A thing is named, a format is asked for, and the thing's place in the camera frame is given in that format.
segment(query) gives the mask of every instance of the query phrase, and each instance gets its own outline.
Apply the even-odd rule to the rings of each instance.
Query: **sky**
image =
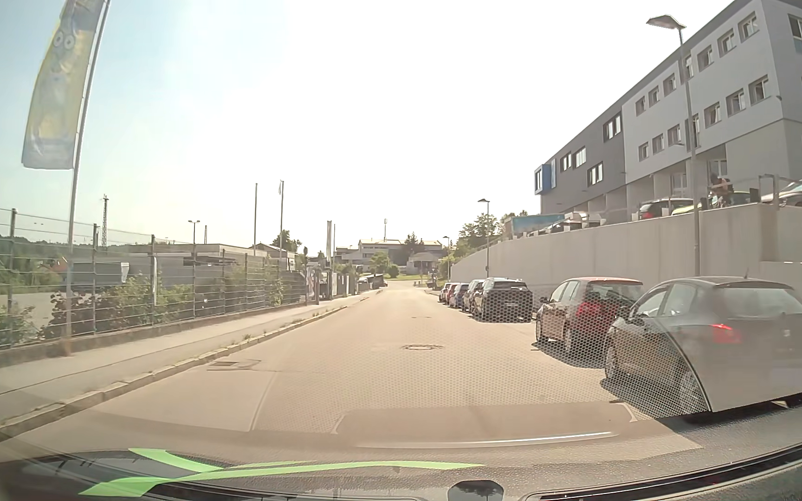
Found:
[[[77,242],[270,243],[309,253],[416,233],[455,239],[485,210],[539,211],[534,169],[726,0],[113,0],[89,97]],[[0,208],[64,241],[71,171],[20,164],[62,0],[0,0]],[[254,218],[259,184],[258,217]],[[9,213],[0,211],[0,233]]]

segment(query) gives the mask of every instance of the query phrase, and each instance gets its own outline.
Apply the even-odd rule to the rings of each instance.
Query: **car rear window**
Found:
[[[528,285],[524,282],[494,282],[495,289],[528,289]]]
[[[773,287],[722,287],[717,297],[730,316],[772,318],[802,313],[802,301],[791,289]]]
[[[636,301],[642,295],[642,285],[633,282],[590,282],[587,292],[599,292],[604,300],[618,300],[625,298]]]

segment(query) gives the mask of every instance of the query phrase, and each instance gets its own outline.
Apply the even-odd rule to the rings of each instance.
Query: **curb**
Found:
[[[242,340],[228,347],[221,347],[213,351],[208,351],[207,353],[204,353],[198,357],[176,362],[171,366],[160,367],[159,369],[148,373],[141,373],[136,376],[125,378],[122,381],[117,381],[105,386],[100,390],[92,390],[91,392],[86,392],[72,398],[66,398],[60,402],[46,405],[24,415],[6,419],[0,423],[0,442],[5,441],[8,438],[14,438],[26,431],[34,430],[35,428],[45,426],[46,424],[54,423],[55,421],[58,421],[64,417],[74,415],[77,412],[84,411],[89,407],[104,403],[111,398],[116,398],[120,395],[124,395],[133,390],[147,386],[151,382],[160,381],[170,377],[171,375],[182,373],[192,367],[202,366],[211,362],[212,360],[231,355],[237,351],[240,351],[241,349],[251,347],[252,345],[275,338],[281,334],[288,333],[289,331],[295,330],[303,325],[317,322],[322,318],[326,318],[348,307],[348,305],[340,306],[339,308],[327,311],[317,316],[312,316],[311,318],[306,318],[305,320],[301,320],[295,324],[286,325],[270,333],[265,333],[254,338]]]

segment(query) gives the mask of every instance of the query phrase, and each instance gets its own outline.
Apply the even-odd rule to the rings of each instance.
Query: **road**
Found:
[[[688,472],[802,442],[802,407],[764,405],[703,428],[652,419],[607,389],[601,366],[560,353],[535,345],[533,323],[476,322],[395,282],[336,315],[7,440],[0,461],[36,448],[155,448],[232,463],[477,462],[486,467],[436,482],[475,475],[525,494]],[[277,482],[256,485],[301,488]]]

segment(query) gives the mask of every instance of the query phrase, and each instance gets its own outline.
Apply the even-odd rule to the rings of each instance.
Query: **manhole cover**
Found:
[[[437,344],[406,344],[402,346],[403,349],[412,349],[412,350],[426,350],[426,349],[439,349],[443,346],[439,346]]]

